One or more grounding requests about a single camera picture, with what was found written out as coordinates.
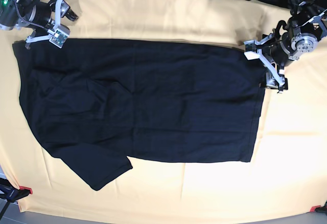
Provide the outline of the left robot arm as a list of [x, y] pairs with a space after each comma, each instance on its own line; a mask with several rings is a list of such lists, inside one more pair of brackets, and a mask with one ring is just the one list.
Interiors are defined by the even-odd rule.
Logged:
[[269, 62], [262, 86], [279, 92], [288, 89], [285, 68], [326, 37], [326, 0], [294, 1], [290, 13], [289, 20], [280, 20], [256, 47]]

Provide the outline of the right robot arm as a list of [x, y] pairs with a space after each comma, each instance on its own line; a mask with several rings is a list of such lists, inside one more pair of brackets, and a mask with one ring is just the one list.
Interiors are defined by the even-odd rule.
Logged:
[[52, 14], [56, 12], [57, 0], [45, 3], [41, 0], [1, 0], [1, 29], [43, 29], [55, 26]]

